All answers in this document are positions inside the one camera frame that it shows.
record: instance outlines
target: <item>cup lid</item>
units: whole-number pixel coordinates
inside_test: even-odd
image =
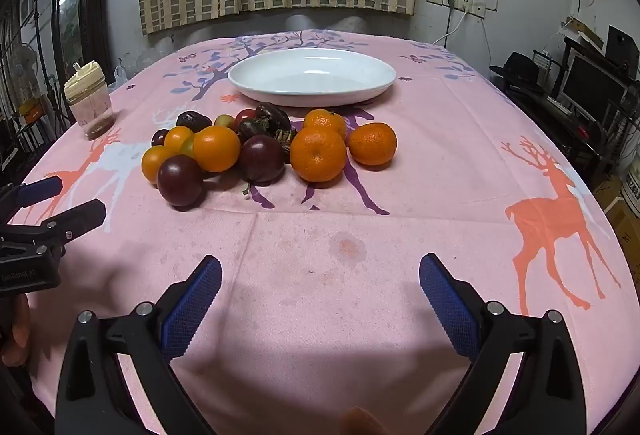
[[[65,83],[67,99],[73,99],[80,92],[104,80],[102,69],[95,61],[91,61],[83,67],[74,63],[74,69],[76,69],[76,73]]]

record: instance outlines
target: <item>picture frame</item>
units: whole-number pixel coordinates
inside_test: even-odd
[[[51,34],[58,83],[75,73],[75,62],[95,60],[107,84],[113,82],[106,32],[106,0],[51,0]]]

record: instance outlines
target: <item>finger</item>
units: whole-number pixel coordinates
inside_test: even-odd
[[[2,346],[2,362],[6,367],[20,367],[29,357],[28,347],[19,347],[13,339],[9,339]]]
[[[368,411],[351,408],[340,418],[340,435],[389,435]]]
[[[29,311],[29,301],[26,295],[20,294],[15,298],[14,326],[12,328],[14,341],[20,348],[27,348],[30,332],[31,313]]]

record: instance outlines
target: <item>white plate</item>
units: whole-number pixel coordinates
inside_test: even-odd
[[[283,107],[352,105],[382,94],[396,80],[396,71],[379,59],[318,48],[258,54],[228,74],[242,94]]]

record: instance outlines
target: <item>orange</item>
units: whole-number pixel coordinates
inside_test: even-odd
[[[191,128],[187,128],[186,126],[174,126],[171,130],[166,133],[164,138],[164,145],[177,154],[180,152],[180,147],[182,143],[189,139],[193,135],[193,130]]]
[[[340,134],[344,141],[347,138],[347,123],[340,114],[329,112],[324,108],[316,108],[311,110],[302,123],[302,128],[328,128]]]
[[[142,156],[142,163],[140,164],[142,174],[151,184],[155,184],[160,165],[174,155],[174,152],[166,146],[152,146]]]
[[[304,180],[327,182],[347,163],[347,147],[338,132],[303,128],[291,141],[291,166]]]
[[[193,139],[193,155],[203,170],[215,173],[228,170],[240,155],[240,139],[226,126],[207,126]]]
[[[349,151],[351,157],[367,166],[379,166],[389,162],[396,153],[398,138],[385,123],[369,123],[351,132]]]

